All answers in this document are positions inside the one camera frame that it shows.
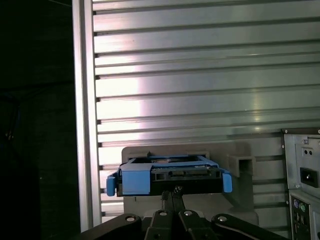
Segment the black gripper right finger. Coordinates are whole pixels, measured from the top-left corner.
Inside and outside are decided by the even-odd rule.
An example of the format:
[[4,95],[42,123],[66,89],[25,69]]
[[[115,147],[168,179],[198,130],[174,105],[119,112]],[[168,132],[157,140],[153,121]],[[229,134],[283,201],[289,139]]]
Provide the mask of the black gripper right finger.
[[188,240],[284,240],[285,238],[228,213],[198,214],[185,207],[183,195],[224,195],[222,187],[209,189],[176,186],[172,190],[172,210]]

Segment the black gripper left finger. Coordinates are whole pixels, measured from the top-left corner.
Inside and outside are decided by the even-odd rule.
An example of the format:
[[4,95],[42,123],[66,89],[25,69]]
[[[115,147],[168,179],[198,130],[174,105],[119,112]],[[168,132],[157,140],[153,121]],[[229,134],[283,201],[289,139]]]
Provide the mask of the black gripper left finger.
[[124,213],[79,235],[81,240],[170,240],[174,220],[172,193],[164,191],[152,217]]

